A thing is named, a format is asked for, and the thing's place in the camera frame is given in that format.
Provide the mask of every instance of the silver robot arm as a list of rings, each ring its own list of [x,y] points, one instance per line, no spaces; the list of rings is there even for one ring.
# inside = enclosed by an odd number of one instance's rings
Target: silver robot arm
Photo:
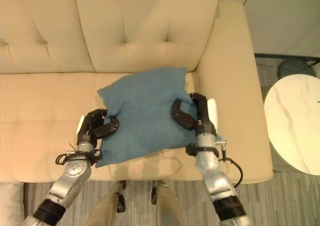
[[[57,157],[56,164],[64,165],[62,176],[53,184],[46,199],[33,215],[29,215],[21,226],[53,226],[62,218],[80,192],[80,188],[91,175],[91,166],[101,161],[101,152],[96,149],[97,140],[114,133],[119,125],[111,117],[104,125],[105,109],[88,113],[77,134],[77,150]]]
[[[241,204],[234,186],[219,168],[219,152],[216,146],[222,149],[222,158],[235,164],[240,172],[241,168],[230,158],[226,158],[226,142],[217,134],[214,124],[208,113],[208,102],[205,96],[193,93],[190,95],[197,107],[197,120],[180,110],[181,102],[176,100],[171,108],[174,120],[187,130],[196,131],[196,144],[189,144],[185,151],[195,157],[195,165],[202,174],[207,192],[213,202],[220,219],[220,226],[251,226],[253,225]]]

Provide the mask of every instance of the marble table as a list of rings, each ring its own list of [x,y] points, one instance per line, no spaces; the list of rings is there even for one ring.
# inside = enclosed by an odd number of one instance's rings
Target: marble table
[[[282,78],[269,90],[264,111],[275,151],[292,167],[320,175],[320,79]]]

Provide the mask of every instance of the floor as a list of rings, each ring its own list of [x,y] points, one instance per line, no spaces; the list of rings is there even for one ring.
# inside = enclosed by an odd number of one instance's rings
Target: floor
[[[279,59],[256,59],[262,94],[277,81]],[[169,181],[180,203],[186,225],[218,225],[219,219],[201,181]],[[112,182],[85,183],[81,193],[58,225],[85,225],[93,206],[106,195]],[[26,187],[27,212],[33,213],[52,183]],[[152,183],[130,181],[124,191],[127,211],[116,225],[155,225],[155,206],[150,203]],[[274,172],[272,180],[240,185],[239,197],[253,223],[261,226],[320,226],[320,176],[300,172]]]

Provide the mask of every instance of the cream sofa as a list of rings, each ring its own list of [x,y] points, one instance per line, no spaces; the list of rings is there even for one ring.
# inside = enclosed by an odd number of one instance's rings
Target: cream sofa
[[[186,89],[215,98],[244,183],[272,177],[263,101],[243,6],[219,0],[0,0],[0,181],[56,180],[97,89],[150,68],[187,67]],[[221,168],[233,182],[240,176]],[[198,180],[185,150],[94,168],[91,179]]]

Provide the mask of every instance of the blue pillow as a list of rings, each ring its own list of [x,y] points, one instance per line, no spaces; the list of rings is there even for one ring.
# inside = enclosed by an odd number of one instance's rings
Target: blue pillow
[[[196,141],[194,131],[183,129],[171,117],[171,105],[180,99],[181,109],[196,118],[196,106],[185,91],[186,73],[186,68],[158,68],[129,75],[98,90],[107,118],[116,116],[119,128],[102,140],[102,162],[96,167]]]

